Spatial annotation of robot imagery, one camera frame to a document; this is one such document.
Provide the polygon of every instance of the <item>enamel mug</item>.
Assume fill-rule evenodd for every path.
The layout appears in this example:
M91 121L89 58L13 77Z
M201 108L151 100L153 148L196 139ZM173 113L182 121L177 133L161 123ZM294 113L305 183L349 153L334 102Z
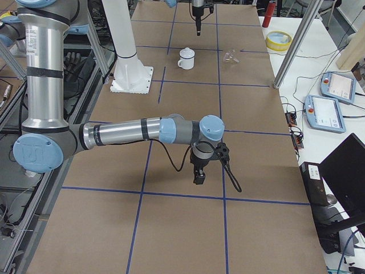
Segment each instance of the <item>enamel mug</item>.
M190 70L194 67L194 57L195 52L186 47L180 50L180 60L177 62L177 65L184 70Z

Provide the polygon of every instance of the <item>tape roll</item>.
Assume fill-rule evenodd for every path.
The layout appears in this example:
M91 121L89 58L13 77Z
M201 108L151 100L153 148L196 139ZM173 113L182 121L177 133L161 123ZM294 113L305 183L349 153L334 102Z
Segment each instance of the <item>tape roll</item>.
M283 31L271 31L266 36L266 46L275 51L285 51L289 48L292 37Z

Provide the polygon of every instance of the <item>cardboard table surface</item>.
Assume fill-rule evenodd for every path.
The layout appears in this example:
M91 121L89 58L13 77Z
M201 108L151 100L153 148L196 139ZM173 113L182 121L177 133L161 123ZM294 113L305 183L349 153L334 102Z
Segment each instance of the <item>cardboard table surface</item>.
M193 184L158 143L74 157L27 273L326 273L256 8L215 5L196 36L187 3L139 2L137 53L148 95L100 93L91 121L214 114L226 125L234 190L219 162ZM177 67L180 49L195 67ZM238 64L224 63L234 48ZM177 166L186 146L167 149Z

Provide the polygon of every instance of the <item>electronic device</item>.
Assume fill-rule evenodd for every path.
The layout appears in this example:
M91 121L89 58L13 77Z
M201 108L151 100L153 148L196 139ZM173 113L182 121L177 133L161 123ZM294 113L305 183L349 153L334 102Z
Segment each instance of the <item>electronic device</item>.
M365 144L354 133L319 165L319 172L350 217L335 223L337 231L358 226L365 236L364 167Z
M319 173L318 164L303 162L300 169L310 204L321 207L328 206L325 186Z
M352 104L355 99L356 81L354 78L334 72L323 74L321 93L338 101Z
M305 100L307 120L312 128L331 132L346 132L338 100L308 95Z

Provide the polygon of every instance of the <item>metal pole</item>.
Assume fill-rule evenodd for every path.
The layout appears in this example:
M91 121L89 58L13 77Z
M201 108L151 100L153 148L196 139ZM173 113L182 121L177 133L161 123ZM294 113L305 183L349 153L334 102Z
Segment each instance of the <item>metal pole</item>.
M3 43L0 42L0 57L4 59L4 61L11 67L17 77L21 80L25 80L27 77L25 70L23 67L18 63L18 61L13 57L11 52L7 49Z
M310 3L301 24L298 27L297 33L295 33L294 39L284 57L284 61L279 68L278 74L274 81L274 88L279 88L283 82L286 73L288 72L291 63L293 62L295 55L297 54L299 47L301 46L314 18L316 17L319 8L321 7L323 0L312 0Z
M92 49L94 50L97 64L100 67L103 76L106 76L109 71L109 67L105 59L103 49L100 46L100 40L98 34L96 33L94 23L92 22L90 13L88 11L87 11L87 19L89 23L89 31L87 33L87 37L89 38Z

